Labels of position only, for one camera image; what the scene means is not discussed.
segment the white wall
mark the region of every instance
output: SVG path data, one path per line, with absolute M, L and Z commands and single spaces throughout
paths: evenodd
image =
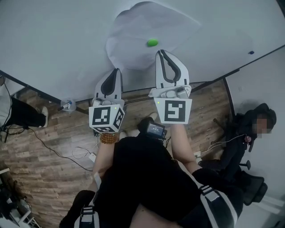
M 265 178 L 267 195 L 281 199 L 285 194 L 285 48 L 240 69 L 227 82 L 236 113 L 245 113 L 263 102 L 276 112 L 277 123 L 272 133 L 258 138 L 243 161 L 251 162 L 248 173 Z M 244 209 L 239 227 L 262 227 L 270 216 L 251 205 Z
M 1 0 L 0 70 L 59 99 L 91 98 L 113 68 L 105 52 L 112 23 L 137 2 Z M 187 66 L 190 82 L 213 80 L 285 44 L 285 18 L 274 0 L 155 2 L 202 25 L 173 51 Z M 154 72 L 125 77 L 123 85 L 152 87 L 153 77 Z

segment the green ball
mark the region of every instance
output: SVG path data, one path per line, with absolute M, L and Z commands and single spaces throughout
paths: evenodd
M 148 42 L 147 42 L 147 46 L 148 47 L 154 47 L 158 44 L 158 40 L 157 39 L 150 39 Z

